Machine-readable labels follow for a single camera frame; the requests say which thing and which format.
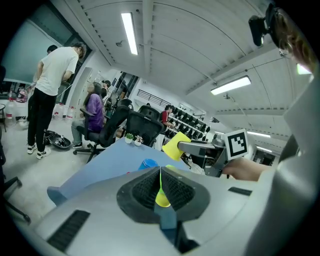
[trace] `whiteboard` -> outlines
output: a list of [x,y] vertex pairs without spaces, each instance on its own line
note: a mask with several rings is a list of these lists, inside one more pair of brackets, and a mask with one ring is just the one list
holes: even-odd
[[62,46],[27,19],[4,53],[1,62],[6,69],[4,79],[32,83],[38,62],[47,55],[47,49],[51,45]]

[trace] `human hand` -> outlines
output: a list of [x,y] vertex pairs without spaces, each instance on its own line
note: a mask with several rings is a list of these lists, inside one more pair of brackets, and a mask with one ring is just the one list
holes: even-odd
[[244,157],[239,157],[230,161],[222,170],[222,174],[231,175],[236,180],[258,181],[260,174],[269,166],[256,163]]

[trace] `blue tablecloth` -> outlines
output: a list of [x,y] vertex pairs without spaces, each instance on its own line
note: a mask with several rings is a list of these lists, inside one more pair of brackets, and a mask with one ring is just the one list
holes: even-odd
[[161,167],[172,165],[180,170],[190,171],[181,159],[175,161],[162,151],[145,145],[135,146],[134,142],[127,144],[125,138],[121,138],[82,167],[61,187],[48,187],[47,194],[59,205],[93,183],[137,171],[144,159],[153,159]]

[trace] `chair wheel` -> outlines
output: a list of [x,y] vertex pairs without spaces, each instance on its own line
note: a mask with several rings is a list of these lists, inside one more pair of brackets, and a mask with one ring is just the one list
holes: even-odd
[[16,184],[18,185],[18,188],[21,188],[22,187],[22,182],[20,179],[17,180]]
[[30,224],[31,223],[31,219],[30,219],[30,217],[28,216],[28,215],[23,215],[23,218],[24,218],[24,220],[26,221],[26,222],[28,222],[28,224]]

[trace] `ceiling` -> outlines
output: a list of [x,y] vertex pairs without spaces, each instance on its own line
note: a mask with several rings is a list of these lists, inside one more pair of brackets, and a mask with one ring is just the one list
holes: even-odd
[[[266,0],[65,0],[111,66],[143,77],[212,113],[257,145],[282,151],[291,131],[283,119],[307,84],[271,39],[254,45],[248,20],[263,16]],[[121,13],[133,16],[138,55],[130,52]],[[212,95],[210,90],[249,76],[251,85]]]

